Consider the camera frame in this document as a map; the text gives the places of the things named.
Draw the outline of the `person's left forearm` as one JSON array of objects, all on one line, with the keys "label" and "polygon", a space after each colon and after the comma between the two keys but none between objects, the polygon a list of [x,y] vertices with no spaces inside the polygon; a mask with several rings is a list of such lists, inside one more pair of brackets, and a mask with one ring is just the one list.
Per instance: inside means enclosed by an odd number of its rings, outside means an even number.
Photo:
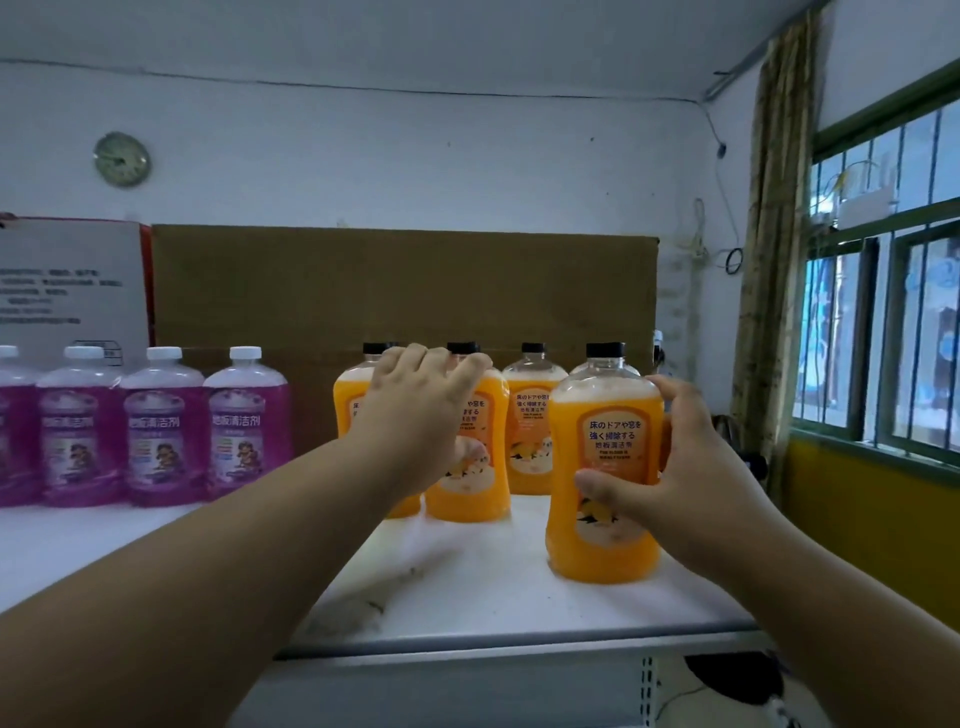
[{"label": "person's left forearm", "polygon": [[223,728],[400,500],[436,478],[329,443],[0,613],[0,728]]}]

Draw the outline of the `round green wall clock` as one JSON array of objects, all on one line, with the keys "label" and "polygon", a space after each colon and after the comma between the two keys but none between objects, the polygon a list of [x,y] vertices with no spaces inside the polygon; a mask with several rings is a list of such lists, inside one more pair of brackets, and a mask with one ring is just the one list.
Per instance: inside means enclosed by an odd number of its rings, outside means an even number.
[{"label": "round green wall clock", "polygon": [[136,137],[113,130],[101,136],[93,147],[93,167],[112,188],[136,188],[153,170],[146,146]]}]

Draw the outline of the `patterned beige curtain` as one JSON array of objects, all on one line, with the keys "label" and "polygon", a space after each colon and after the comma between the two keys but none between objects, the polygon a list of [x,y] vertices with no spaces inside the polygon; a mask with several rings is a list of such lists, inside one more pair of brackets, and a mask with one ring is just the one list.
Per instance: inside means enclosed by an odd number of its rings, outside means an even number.
[{"label": "patterned beige curtain", "polygon": [[743,247],[730,413],[741,446],[761,454],[767,497],[784,507],[788,438],[810,247],[810,166],[822,11],[771,40],[750,129],[750,195]]}]

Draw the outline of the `person's right forearm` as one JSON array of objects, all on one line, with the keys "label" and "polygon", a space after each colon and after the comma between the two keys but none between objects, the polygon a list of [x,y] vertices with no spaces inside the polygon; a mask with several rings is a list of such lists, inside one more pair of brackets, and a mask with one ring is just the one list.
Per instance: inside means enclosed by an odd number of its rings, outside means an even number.
[{"label": "person's right forearm", "polygon": [[960,633],[775,509],[709,509],[710,578],[842,728],[960,728]]}]

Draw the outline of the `white notice board red edge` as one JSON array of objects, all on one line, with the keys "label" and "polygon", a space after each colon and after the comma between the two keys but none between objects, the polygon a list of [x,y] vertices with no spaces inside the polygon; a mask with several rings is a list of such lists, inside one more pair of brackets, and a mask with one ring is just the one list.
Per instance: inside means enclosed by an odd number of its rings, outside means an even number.
[{"label": "white notice board red edge", "polygon": [[0,346],[26,366],[62,366],[67,346],[98,346],[121,374],[153,345],[150,229],[136,222],[0,218]]}]

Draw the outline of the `brown cardboard sheet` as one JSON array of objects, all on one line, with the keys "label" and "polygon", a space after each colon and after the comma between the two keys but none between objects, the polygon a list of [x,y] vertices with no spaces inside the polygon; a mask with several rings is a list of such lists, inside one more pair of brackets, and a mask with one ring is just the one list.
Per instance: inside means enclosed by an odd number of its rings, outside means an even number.
[{"label": "brown cardboard sheet", "polygon": [[365,342],[478,343],[498,367],[591,342],[653,368],[659,240],[630,235],[157,224],[153,332],[207,374],[232,346],[287,379],[294,455],[337,437],[332,386]]}]

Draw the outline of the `green framed barred window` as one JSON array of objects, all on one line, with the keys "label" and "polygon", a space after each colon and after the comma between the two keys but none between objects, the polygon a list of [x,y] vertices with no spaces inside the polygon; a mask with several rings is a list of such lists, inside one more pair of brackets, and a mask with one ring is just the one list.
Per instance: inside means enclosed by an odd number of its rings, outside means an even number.
[{"label": "green framed barred window", "polygon": [[960,58],[819,131],[793,426],[960,470]]}]

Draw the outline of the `person's right hand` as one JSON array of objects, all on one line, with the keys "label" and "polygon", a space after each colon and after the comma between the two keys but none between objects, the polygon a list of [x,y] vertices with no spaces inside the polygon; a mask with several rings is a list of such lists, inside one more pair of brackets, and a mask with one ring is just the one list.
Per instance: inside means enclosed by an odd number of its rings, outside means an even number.
[{"label": "person's right hand", "polygon": [[670,406],[669,453],[654,486],[654,525],[648,530],[678,563],[723,586],[783,523],[749,468],[714,429],[692,384],[649,377]]}]

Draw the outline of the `person's left hand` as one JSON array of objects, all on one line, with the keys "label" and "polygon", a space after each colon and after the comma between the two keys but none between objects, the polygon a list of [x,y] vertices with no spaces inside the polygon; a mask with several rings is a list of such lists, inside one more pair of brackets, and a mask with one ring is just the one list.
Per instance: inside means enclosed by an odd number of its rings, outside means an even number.
[{"label": "person's left hand", "polygon": [[381,386],[370,386],[347,433],[392,504],[435,484],[454,462],[466,402],[493,362],[484,353],[451,355],[446,384],[422,383],[429,347],[409,344]]}]

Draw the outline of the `white metal shelf rack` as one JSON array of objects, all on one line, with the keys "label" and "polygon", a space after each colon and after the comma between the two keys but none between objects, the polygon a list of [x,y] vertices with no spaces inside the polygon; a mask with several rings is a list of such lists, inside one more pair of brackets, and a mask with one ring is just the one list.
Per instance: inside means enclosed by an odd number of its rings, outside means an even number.
[{"label": "white metal shelf rack", "polygon": [[546,510],[517,496],[493,523],[379,525],[229,728],[642,726],[657,658],[770,646],[737,601],[668,556],[634,584],[558,577]]}]

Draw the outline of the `purple cleaner bottle white cap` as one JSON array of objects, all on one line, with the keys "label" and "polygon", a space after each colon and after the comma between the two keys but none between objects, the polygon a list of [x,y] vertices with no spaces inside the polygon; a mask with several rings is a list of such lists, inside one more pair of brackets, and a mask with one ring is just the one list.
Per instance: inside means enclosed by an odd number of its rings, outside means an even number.
[{"label": "purple cleaner bottle white cap", "polygon": [[72,345],[35,383],[43,503],[87,508],[125,500],[121,377],[102,346]]},{"label": "purple cleaner bottle white cap", "polygon": [[286,377],[263,363],[260,346],[232,346],[230,364],[207,377],[208,498],[215,501],[294,457]]},{"label": "purple cleaner bottle white cap", "polygon": [[205,378],[183,364],[179,346],[151,346],[146,366],[121,378],[126,425],[126,491],[155,508],[207,498],[209,455]]},{"label": "purple cleaner bottle white cap", "polygon": [[42,500],[38,378],[18,346],[0,344],[0,508]]}]

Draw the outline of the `orange cleaner bottle black cap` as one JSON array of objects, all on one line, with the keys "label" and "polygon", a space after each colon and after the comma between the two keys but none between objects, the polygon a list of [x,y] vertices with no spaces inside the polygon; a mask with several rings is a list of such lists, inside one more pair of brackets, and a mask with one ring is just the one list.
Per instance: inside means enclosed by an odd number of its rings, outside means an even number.
[{"label": "orange cleaner bottle black cap", "polygon": [[643,527],[575,483],[582,470],[633,486],[659,482],[665,402],[626,354],[623,342],[587,343],[585,362],[549,396],[553,469],[545,547],[552,572],[579,583],[633,583],[660,558]]},{"label": "orange cleaner bottle black cap", "polygon": [[[348,436],[364,398],[371,386],[375,368],[384,353],[399,346],[397,342],[365,342],[362,346],[363,360],[344,370],[332,388],[338,439]],[[399,501],[386,519],[407,519],[421,514],[423,497],[414,494]]]},{"label": "orange cleaner bottle black cap", "polygon": [[509,389],[495,367],[486,370],[467,399],[457,437],[472,437],[486,445],[487,480],[454,480],[449,468],[424,494],[425,512],[432,519],[473,524],[501,520],[511,508],[505,456]]},{"label": "orange cleaner bottle black cap", "polygon": [[568,372],[547,357],[546,344],[524,342],[521,358],[502,370],[509,389],[505,428],[510,493],[550,496],[553,440],[547,415],[553,390]]}]

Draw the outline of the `black round object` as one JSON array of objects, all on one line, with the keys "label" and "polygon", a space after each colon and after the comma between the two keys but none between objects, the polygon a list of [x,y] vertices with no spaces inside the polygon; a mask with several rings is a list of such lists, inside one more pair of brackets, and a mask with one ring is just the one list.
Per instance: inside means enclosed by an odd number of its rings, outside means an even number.
[{"label": "black round object", "polygon": [[737,703],[767,707],[785,697],[784,675],[766,652],[697,654],[683,661],[702,685]]}]

